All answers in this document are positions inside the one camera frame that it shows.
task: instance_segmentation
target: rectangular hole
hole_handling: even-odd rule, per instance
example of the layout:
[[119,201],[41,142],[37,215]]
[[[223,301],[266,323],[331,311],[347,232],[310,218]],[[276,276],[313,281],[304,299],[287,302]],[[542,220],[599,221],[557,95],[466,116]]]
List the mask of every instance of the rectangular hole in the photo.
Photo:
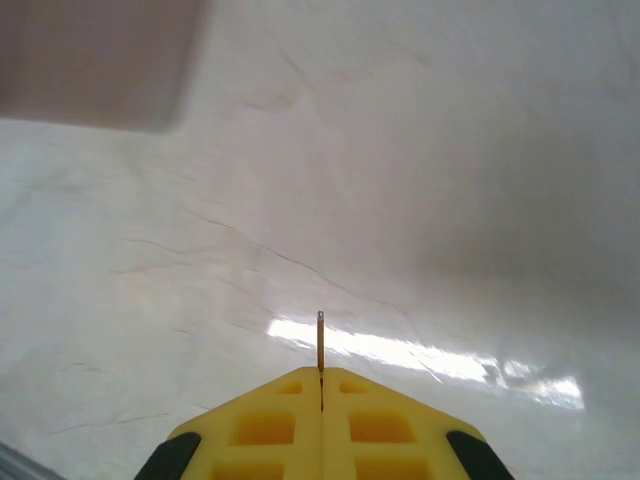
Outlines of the rectangular hole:
[[357,480],[430,480],[431,474],[421,458],[356,457]]
[[409,421],[391,411],[363,411],[349,415],[352,442],[414,443]]
[[285,445],[293,443],[295,430],[292,413],[247,413],[238,419],[231,445]]
[[212,480],[282,480],[281,463],[221,463],[213,467]]

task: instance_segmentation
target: white surface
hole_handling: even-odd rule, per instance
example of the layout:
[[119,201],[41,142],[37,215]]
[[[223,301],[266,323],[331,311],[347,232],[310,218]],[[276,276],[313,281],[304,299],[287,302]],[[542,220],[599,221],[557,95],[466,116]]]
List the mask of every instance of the white surface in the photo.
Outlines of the white surface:
[[218,0],[166,135],[0,123],[0,435],[131,478],[327,362],[519,480],[640,476],[640,7]]

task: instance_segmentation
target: gray object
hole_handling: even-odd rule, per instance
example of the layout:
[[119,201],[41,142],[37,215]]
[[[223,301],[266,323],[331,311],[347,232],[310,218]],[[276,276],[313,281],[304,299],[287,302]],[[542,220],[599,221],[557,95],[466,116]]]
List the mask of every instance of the gray object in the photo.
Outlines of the gray object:
[[0,480],[64,480],[64,478],[0,443]]

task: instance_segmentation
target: blurry object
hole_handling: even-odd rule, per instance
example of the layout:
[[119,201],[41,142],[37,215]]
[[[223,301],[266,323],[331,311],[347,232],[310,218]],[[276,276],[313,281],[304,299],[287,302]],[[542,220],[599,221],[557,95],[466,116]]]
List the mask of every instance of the blurry object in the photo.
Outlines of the blurry object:
[[199,3],[0,0],[0,116],[166,127]]
[[3,480],[64,480],[3,443],[0,443],[0,478]]

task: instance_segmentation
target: yellow plastic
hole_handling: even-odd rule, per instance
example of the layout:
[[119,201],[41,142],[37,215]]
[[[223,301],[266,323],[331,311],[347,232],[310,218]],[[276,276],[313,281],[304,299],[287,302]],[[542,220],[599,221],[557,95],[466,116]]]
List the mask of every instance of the yellow plastic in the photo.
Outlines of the yellow plastic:
[[[321,400],[324,398],[324,410]],[[468,480],[446,433],[472,426],[340,368],[301,368],[181,425],[182,480]]]

